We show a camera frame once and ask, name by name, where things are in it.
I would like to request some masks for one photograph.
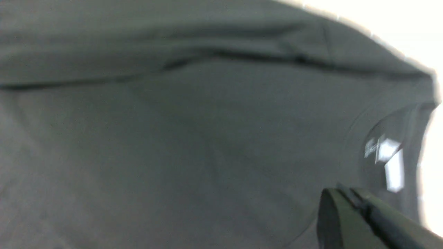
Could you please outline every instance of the gray fabric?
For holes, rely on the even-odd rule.
[[[278,3],[2,4],[2,248],[313,248],[370,129],[433,102],[426,73]]]

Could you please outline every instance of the t-shirt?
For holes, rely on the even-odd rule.
[[[350,27],[267,0],[0,16],[1,248],[315,248],[337,182],[418,220],[432,75]]]

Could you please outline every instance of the dark gray t-shirt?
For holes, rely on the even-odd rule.
[[[432,79],[349,27],[261,0],[0,12],[2,248],[315,248],[338,181],[417,219]],[[405,191],[371,183],[374,132],[410,141]]]

